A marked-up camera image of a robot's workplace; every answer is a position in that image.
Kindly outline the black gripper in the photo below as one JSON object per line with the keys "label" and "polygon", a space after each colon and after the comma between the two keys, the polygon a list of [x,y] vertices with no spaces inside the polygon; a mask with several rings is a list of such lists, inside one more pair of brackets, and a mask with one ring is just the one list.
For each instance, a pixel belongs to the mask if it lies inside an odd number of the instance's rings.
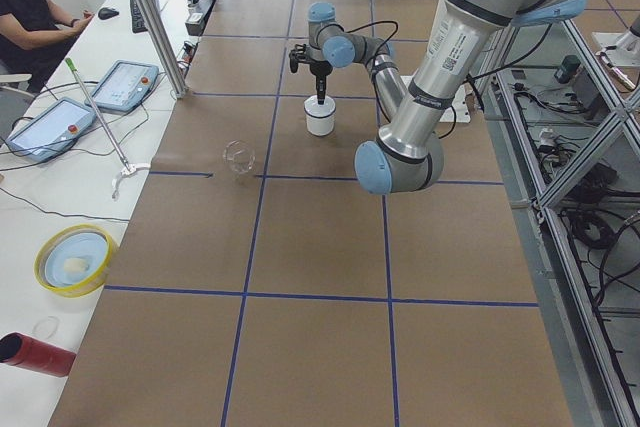
{"label": "black gripper", "polygon": [[316,78],[316,102],[324,105],[326,99],[326,80],[331,74],[331,64],[327,61],[313,61],[309,64],[309,70]]}

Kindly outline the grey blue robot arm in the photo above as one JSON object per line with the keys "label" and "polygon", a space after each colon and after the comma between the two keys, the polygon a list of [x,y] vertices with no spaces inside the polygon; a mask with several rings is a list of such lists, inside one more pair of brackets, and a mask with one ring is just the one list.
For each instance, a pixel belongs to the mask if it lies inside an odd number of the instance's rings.
{"label": "grey blue robot arm", "polygon": [[488,38],[508,26],[552,24],[579,15],[587,0],[441,0],[427,52],[411,81],[404,83],[388,44],[346,32],[330,3],[308,12],[309,42],[303,61],[334,68],[363,65],[388,116],[372,141],[356,150],[360,185],[373,194],[413,192],[440,176],[444,156],[434,130]]}

